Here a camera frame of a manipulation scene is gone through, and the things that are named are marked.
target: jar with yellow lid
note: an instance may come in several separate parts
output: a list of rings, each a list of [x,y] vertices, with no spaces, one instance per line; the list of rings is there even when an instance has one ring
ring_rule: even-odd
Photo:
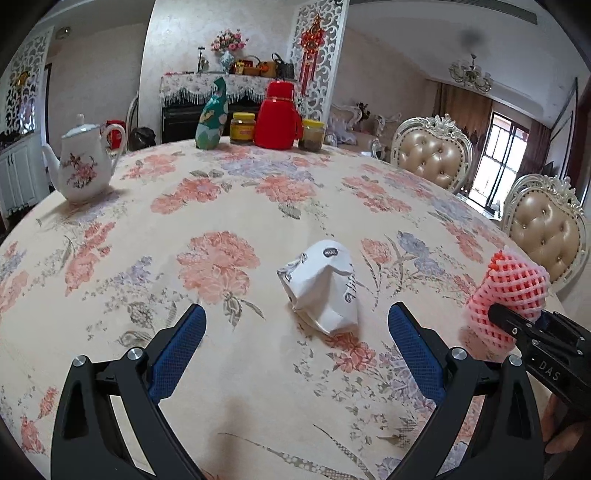
[[[298,148],[308,152],[319,152],[324,143],[324,123],[306,118],[301,124],[302,136]]]
[[[255,114],[235,112],[230,122],[230,143],[252,144],[255,138]]]

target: jar label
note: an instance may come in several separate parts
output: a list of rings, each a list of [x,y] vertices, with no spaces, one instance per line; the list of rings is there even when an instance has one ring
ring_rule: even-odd
[[[255,136],[254,125],[231,125],[230,139],[232,140],[252,140]]]

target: finger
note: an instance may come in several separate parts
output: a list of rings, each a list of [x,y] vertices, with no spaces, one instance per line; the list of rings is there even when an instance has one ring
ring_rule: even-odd
[[[550,440],[556,431],[556,418],[554,413],[556,412],[556,407],[558,406],[559,401],[558,397],[552,394],[544,410],[544,415],[540,420],[544,442]]]
[[[583,436],[583,430],[583,422],[573,423],[546,445],[546,453],[571,452]]]

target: brown curtain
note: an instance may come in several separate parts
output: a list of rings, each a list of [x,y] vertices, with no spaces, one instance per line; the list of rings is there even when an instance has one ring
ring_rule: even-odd
[[[480,164],[492,116],[492,99],[476,92],[440,83],[435,97],[433,115],[443,117],[446,113],[456,122],[474,147],[472,169],[462,190],[470,192]]]
[[[540,173],[550,149],[550,128],[535,120],[531,121],[530,136],[523,154],[523,160],[515,179],[529,173]]]

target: oval logo on cup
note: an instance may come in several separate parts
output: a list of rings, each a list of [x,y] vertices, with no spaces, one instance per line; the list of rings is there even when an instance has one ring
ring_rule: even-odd
[[[325,248],[323,253],[326,258],[329,258],[336,257],[339,254],[339,251],[336,248]]]

